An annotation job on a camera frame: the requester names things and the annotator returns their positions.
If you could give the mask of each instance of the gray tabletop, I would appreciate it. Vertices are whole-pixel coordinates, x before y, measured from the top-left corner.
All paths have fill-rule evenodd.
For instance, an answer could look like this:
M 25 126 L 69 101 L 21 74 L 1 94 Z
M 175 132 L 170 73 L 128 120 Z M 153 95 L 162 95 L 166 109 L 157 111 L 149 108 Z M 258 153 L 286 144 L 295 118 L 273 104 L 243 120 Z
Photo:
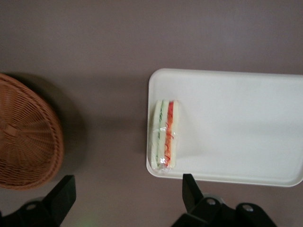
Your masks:
M 145 167 L 149 77 L 160 68 L 302 75 L 302 12 L 299 0 L 1 1 L 0 71 L 44 81 L 36 85 L 59 108 L 66 155 L 47 185 L 0 189 L 0 210 L 74 174 L 62 226 L 170 226 L 185 207 L 181 180 Z M 279 227 L 302 226 L 302 184 L 198 184 L 232 208 L 258 204 Z

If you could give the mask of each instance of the white tray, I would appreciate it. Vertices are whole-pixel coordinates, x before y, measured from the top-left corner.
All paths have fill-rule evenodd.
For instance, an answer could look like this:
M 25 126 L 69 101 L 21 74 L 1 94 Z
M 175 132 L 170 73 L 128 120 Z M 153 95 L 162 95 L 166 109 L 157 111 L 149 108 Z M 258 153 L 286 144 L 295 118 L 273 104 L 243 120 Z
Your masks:
M 286 187 L 302 181 L 303 76 L 161 69 L 149 82 L 148 122 L 162 99 L 180 104 L 177 161 L 155 171 L 147 146 L 152 175 Z

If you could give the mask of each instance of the wrapped sandwich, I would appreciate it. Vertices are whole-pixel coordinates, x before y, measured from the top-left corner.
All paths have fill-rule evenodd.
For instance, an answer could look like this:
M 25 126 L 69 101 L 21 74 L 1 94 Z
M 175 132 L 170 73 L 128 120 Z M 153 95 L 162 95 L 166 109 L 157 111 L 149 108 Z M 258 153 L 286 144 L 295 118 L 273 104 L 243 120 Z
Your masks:
M 152 122 L 151 166 L 153 169 L 175 167 L 177 125 L 178 102 L 158 101 Z

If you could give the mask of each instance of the wicker basket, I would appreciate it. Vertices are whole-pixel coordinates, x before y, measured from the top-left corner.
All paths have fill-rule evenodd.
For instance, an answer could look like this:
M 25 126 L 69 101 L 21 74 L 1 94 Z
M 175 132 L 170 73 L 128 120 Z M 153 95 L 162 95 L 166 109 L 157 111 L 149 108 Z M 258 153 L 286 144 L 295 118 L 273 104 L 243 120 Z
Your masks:
M 0 187 L 41 186 L 56 175 L 62 160 L 62 130 L 49 104 L 0 74 Z

